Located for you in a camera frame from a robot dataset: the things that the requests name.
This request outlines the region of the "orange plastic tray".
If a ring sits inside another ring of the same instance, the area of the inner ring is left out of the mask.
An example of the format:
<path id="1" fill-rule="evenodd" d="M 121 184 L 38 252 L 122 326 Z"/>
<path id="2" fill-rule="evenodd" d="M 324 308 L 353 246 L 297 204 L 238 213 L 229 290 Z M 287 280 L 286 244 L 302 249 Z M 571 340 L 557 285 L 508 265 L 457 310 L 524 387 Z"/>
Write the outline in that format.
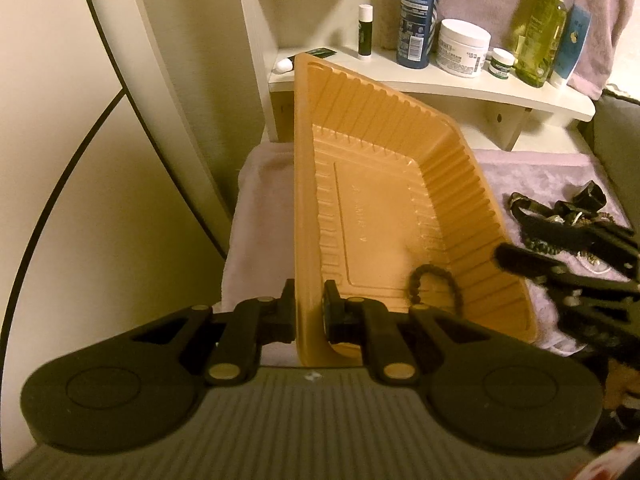
<path id="1" fill-rule="evenodd" d="M 353 344 L 330 344 L 324 282 L 345 297 L 409 310 L 422 264 L 430 306 L 533 342 L 525 282 L 492 256 L 508 240 L 498 200 L 457 123 L 378 81 L 301 54 L 294 68 L 294 264 L 297 351 L 309 367 L 356 366 Z"/>

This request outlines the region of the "black jewelry pile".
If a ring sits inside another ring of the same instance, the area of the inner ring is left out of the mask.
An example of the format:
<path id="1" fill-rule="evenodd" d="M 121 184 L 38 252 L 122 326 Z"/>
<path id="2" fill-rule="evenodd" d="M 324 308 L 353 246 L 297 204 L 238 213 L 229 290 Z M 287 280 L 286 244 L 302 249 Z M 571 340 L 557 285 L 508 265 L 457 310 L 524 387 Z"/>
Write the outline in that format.
<path id="1" fill-rule="evenodd" d="M 591 255 L 582 248 L 577 227 L 593 222 L 613 222 L 620 226 L 604 211 L 605 205 L 604 191 L 593 180 L 588 181 L 570 200 L 558 200 L 551 207 L 519 192 L 512 193 L 508 200 L 508 209 L 520 225 L 521 233 L 534 243 L 537 252 L 548 255 L 562 250 Z M 627 229 L 634 236 L 634 230 Z"/>

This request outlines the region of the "green olive oil bottle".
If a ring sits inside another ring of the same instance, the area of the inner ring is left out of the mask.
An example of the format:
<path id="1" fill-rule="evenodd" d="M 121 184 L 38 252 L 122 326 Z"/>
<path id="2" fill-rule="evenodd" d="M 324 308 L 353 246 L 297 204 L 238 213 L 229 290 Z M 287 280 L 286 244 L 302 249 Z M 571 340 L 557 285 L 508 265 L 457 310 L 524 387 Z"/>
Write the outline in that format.
<path id="1" fill-rule="evenodd" d="M 536 0 L 515 64 L 516 76 L 526 84 L 540 88 L 547 81 L 566 18 L 564 0 Z"/>

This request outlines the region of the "small green-label jar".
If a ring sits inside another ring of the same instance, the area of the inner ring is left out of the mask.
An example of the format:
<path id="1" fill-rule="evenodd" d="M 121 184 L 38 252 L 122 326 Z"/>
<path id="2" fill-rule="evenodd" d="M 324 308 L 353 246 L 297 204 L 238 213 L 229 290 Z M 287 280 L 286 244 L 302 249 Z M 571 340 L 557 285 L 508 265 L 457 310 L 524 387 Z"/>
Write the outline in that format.
<path id="1" fill-rule="evenodd" d="M 488 72 L 499 79 L 508 79 L 515 63 L 515 56 L 503 48 L 495 47 L 490 52 Z"/>

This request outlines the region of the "blue white tube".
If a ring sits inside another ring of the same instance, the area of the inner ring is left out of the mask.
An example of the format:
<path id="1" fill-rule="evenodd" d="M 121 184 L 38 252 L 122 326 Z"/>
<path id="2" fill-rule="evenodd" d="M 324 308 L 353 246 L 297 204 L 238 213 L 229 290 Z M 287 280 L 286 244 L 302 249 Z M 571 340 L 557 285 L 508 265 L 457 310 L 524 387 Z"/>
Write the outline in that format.
<path id="1" fill-rule="evenodd" d="M 549 82 L 554 88 L 564 87 L 574 73 L 584 50 L 590 25 L 591 14 L 578 4 L 574 4 L 567 15 L 553 70 L 549 77 Z"/>

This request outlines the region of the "white cream jar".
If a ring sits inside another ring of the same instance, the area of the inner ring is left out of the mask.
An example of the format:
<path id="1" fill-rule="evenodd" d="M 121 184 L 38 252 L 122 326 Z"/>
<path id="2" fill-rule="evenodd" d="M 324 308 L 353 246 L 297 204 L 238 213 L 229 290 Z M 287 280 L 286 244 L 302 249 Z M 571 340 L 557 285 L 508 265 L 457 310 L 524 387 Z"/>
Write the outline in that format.
<path id="1" fill-rule="evenodd" d="M 436 63 L 448 74 L 475 78 L 489 50 L 491 34 L 478 25 L 444 18 L 440 22 Z"/>

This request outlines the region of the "white lip balm stick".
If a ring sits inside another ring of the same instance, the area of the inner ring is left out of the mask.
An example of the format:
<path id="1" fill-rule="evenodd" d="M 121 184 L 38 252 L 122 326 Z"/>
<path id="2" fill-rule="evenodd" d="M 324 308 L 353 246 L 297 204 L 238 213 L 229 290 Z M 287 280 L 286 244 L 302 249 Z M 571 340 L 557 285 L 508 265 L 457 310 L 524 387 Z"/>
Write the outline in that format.
<path id="1" fill-rule="evenodd" d="M 358 58 L 368 60 L 372 54 L 373 6 L 358 6 Z"/>

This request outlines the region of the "cream corner shelf unit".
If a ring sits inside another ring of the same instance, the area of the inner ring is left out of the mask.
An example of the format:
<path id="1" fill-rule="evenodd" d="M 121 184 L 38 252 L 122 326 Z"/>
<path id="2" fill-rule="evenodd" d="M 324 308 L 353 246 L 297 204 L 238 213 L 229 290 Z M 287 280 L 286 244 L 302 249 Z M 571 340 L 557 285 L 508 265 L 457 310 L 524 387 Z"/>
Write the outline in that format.
<path id="1" fill-rule="evenodd" d="M 331 61 L 409 94 L 456 118 L 472 148 L 585 153 L 577 131 L 593 118 L 593 102 L 578 91 L 550 84 L 536 89 L 518 78 L 499 80 L 487 72 L 474 79 L 399 66 L 395 55 L 375 47 L 357 54 L 358 8 L 380 0 L 241 0 L 256 81 L 265 114 L 265 139 L 293 137 L 293 76 L 278 75 L 277 62 L 312 48 L 335 50 Z"/>

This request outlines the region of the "blue spray bottle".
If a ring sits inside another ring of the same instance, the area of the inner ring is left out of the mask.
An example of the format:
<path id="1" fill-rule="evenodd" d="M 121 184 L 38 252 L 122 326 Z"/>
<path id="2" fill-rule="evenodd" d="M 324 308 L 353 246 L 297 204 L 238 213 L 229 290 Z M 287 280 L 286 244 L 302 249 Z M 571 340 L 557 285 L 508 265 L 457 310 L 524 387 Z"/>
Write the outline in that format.
<path id="1" fill-rule="evenodd" d="M 400 22 L 396 61 L 422 70 L 430 64 L 430 54 L 438 19 L 438 0 L 400 0 Z"/>

